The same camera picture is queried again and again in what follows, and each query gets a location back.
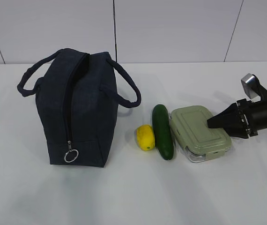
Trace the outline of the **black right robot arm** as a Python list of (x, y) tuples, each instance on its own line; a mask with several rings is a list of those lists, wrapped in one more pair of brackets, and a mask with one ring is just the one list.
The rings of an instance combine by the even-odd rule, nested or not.
[(267, 129), (267, 100), (241, 99), (208, 119), (207, 124), (209, 128), (223, 128), (230, 137), (256, 136), (259, 130)]

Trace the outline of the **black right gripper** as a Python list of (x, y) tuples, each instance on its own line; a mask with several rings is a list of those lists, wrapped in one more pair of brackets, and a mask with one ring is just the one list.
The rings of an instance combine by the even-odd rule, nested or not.
[(230, 137), (248, 139), (258, 135), (254, 119), (254, 114), (257, 112), (257, 105), (244, 98), (208, 119), (207, 124), (209, 128), (226, 128), (226, 133)]

